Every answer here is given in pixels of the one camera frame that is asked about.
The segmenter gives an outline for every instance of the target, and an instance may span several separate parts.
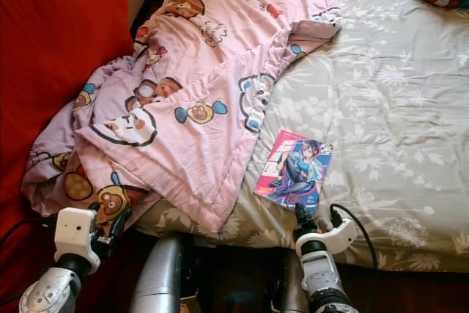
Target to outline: comic book cover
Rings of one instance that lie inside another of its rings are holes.
[[[280,130],[254,193],[289,209],[316,209],[333,146]]]

